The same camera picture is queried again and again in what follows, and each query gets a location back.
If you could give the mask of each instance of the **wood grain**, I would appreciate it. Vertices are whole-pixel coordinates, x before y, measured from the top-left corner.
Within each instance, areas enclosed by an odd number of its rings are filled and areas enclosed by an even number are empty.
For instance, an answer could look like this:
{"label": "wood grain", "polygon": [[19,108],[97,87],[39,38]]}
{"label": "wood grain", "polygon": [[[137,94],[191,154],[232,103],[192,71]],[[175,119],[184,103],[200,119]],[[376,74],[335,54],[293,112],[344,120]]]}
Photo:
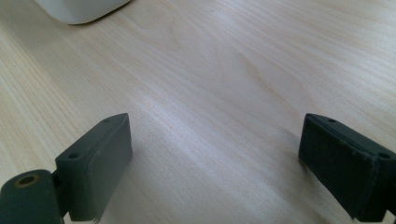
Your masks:
{"label": "wood grain", "polygon": [[134,0],[68,26],[3,0],[0,183],[127,112],[101,223],[354,223],[297,160],[304,114],[396,150],[395,63],[393,1]]}

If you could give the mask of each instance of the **light wood surface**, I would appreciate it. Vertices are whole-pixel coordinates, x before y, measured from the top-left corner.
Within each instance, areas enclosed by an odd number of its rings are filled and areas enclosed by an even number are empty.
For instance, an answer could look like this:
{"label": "light wood surface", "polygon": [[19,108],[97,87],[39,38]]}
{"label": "light wood surface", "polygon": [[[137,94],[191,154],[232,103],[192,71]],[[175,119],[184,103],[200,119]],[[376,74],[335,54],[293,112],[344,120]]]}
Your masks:
{"label": "light wood surface", "polygon": [[395,63],[394,1],[135,0],[68,26],[3,0],[0,183],[127,112],[101,223],[353,223],[297,160],[304,114],[396,150]]}

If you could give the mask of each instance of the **white object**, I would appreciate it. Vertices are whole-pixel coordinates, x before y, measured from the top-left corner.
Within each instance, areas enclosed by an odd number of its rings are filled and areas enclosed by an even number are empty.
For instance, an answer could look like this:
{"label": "white object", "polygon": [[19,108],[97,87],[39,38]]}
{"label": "white object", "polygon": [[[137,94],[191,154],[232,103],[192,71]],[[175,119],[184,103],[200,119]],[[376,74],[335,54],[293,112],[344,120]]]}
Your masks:
{"label": "white object", "polygon": [[94,21],[131,0],[35,0],[47,13],[67,24]]}

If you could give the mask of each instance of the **wooden table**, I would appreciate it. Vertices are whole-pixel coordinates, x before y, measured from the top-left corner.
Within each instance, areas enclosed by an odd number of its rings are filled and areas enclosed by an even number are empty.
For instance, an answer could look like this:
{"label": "wooden table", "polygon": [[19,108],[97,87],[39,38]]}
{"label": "wooden table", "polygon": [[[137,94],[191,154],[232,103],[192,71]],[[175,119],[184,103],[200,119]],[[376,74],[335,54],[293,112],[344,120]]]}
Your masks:
{"label": "wooden table", "polygon": [[127,112],[101,224],[353,223],[297,160],[304,115],[396,150],[395,62],[394,1],[135,0],[69,26],[3,0],[0,183]]}

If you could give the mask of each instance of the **round hole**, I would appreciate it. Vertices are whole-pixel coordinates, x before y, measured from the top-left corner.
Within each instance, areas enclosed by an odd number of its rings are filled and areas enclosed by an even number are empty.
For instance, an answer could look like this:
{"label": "round hole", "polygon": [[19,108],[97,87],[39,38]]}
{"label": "round hole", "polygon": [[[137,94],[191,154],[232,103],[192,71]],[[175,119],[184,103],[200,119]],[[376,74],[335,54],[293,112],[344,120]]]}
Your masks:
{"label": "round hole", "polygon": [[26,188],[37,182],[39,178],[39,175],[26,175],[15,182],[15,187],[18,189]]}
{"label": "round hole", "polygon": [[69,155],[69,159],[77,159],[79,157],[78,153],[72,153]]}
{"label": "round hole", "polygon": [[382,152],[378,153],[378,156],[381,157],[381,158],[384,158],[384,159],[389,159],[390,158],[390,155],[388,155],[386,153],[382,153]]}

